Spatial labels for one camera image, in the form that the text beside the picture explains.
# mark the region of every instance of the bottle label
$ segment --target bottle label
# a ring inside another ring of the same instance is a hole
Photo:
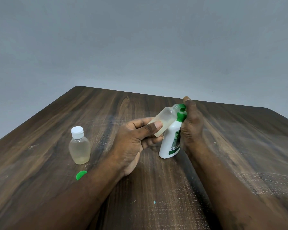
[[[180,130],[175,132],[174,141],[172,144],[171,151],[169,151],[169,155],[176,153],[180,149]]]

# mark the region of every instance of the background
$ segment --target background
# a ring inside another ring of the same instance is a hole
[[[0,0],[0,138],[76,85],[288,118],[288,0]]]

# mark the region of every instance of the fingernail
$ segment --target fingernail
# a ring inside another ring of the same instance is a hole
[[[163,123],[159,120],[159,121],[155,122],[155,126],[156,126],[156,128],[161,128],[163,126]]]

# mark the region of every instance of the plastic bottle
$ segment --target plastic bottle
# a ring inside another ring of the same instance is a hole
[[[160,120],[163,123],[162,128],[155,134],[156,137],[161,136],[161,134],[177,119],[177,113],[179,110],[180,107],[178,104],[174,104],[172,107],[165,107],[156,115],[156,117],[154,117],[153,120],[149,122],[150,124]]]
[[[159,151],[159,156],[164,159],[176,155],[180,150],[180,127],[187,117],[187,113],[184,104],[179,104],[179,107],[180,111],[177,113],[176,121],[164,132],[164,139]]]
[[[90,159],[91,144],[84,136],[81,126],[72,128],[72,140],[69,143],[69,152],[74,162],[78,165],[82,165]]]

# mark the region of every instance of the white flip cap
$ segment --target white flip cap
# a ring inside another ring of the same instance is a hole
[[[84,136],[83,127],[76,126],[72,128],[72,137],[74,139],[81,139]]]

